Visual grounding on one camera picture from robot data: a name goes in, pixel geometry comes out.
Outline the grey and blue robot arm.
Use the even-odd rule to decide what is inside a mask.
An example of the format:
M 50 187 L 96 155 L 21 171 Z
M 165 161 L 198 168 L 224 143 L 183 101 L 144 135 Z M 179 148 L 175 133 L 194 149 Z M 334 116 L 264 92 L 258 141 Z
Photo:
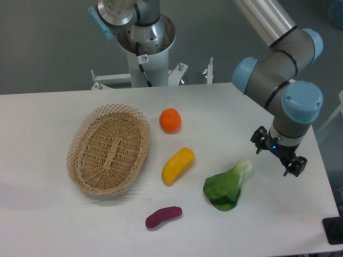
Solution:
M 278 1 L 236 1 L 236 6 L 272 50 L 262 61 L 245 58 L 232 75 L 233 85 L 274 117 L 270 129 L 258 128 L 251 141 L 258 151 L 275 155 L 287 174 L 299 176 L 307 159 L 295 152 L 318 117 L 323 95 L 295 77 L 321 54 L 323 40 L 312 29 L 299 29 Z M 88 15 L 103 37 L 116 39 L 126 51 L 133 87 L 180 83 L 186 66 L 168 70 L 176 33 L 159 1 L 97 1 Z

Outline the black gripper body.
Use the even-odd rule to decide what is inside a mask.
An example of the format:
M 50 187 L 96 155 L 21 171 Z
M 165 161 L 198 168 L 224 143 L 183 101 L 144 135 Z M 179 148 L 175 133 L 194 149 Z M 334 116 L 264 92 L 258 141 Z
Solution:
M 275 155 L 282 164 L 302 164 L 302 159 L 295 151 L 302 137 L 290 138 L 270 130 L 265 136 L 266 150 Z

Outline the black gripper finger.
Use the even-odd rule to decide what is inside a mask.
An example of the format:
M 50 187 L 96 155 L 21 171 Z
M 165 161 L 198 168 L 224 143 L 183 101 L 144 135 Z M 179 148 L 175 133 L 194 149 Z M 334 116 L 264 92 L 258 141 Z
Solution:
M 285 172 L 283 176 L 292 174 L 298 177 L 305 169 L 307 165 L 307 159 L 303 156 L 293 155 L 291 158 L 285 158 L 282 160 L 282 165 L 285 167 Z
M 260 126 L 254 131 L 250 141 L 254 143 L 257 148 L 256 154 L 259 154 L 262 150 L 268 150 L 266 144 L 267 136 L 268 132 L 264 126 Z

